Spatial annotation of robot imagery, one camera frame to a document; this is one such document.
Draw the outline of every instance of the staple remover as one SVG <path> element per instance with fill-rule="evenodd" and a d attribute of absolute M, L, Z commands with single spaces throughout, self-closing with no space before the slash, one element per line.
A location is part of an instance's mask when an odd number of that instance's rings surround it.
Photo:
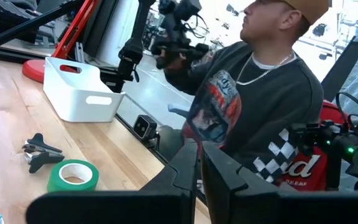
<path fill-rule="evenodd" d="M 31 174 L 37 172 L 44 164 L 54 164 L 64 160 L 62 150 L 44 143 L 42 134 L 37 133 L 32 139 L 28 139 L 22 149 L 24 157 L 30 165 Z"/>

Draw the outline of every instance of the red lamp base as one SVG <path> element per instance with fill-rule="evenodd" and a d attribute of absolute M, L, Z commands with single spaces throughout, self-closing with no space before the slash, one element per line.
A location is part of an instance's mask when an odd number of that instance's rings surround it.
<path fill-rule="evenodd" d="M 45 60 L 28 60 L 23 64 L 23 75 L 40 83 L 44 83 Z"/>

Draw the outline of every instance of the wooden tabletop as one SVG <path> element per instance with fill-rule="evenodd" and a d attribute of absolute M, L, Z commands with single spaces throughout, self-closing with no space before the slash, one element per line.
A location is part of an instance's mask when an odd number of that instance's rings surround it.
<path fill-rule="evenodd" d="M 0 61 L 0 214 L 5 223 L 25 223 L 31 201 L 46 193 L 52 166 L 29 174 L 23 151 L 35 133 L 63 151 L 86 160 L 100 173 L 98 190 L 137 190 L 157 175 L 161 164 L 117 120 L 66 123 L 58 118 L 42 85 L 21 74 L 21 65 Z M 196 223 L 210 223 L 208 209 L 196 204 Z"/>

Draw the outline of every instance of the tape roll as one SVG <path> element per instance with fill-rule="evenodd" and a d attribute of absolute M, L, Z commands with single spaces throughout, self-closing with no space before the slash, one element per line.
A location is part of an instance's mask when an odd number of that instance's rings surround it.
<path fill-rule="evenodd" d="M 89 162 L 70 159 L 54 165 L 47 186 L 48 192 L 95 190 L 99 171 Z"/>

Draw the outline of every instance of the bin handle cutout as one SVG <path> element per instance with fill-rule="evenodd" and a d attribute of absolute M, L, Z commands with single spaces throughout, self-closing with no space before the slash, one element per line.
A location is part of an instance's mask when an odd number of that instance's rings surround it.
<path fill-rule="evenodd" d="M 89 105 L 110 105 L 112 103 L 112 99 L 105 96 L 88 96 L 85 101 Z"/>
<path fill-rule="evenodd" d="M 71 65 L 61 65 L 59 69 L 63 72 L 70 72 L 74 74 L 79 74 L 82 72 L 82 68 Z"/>

